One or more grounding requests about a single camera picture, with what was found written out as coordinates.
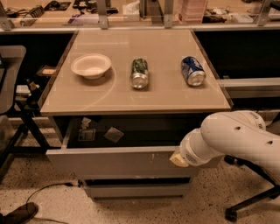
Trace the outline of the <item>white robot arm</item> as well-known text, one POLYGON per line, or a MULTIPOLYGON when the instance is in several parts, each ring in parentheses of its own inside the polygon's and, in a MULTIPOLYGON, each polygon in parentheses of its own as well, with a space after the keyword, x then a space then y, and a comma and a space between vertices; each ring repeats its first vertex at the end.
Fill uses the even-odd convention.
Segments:
POLYGON ((170 157, 179 167, 200 166, 221 155, 230 155, 261 166, 280 180, 280 136, 266 130, 254 111, 237 110, 207 116, 189 132, 170 157))

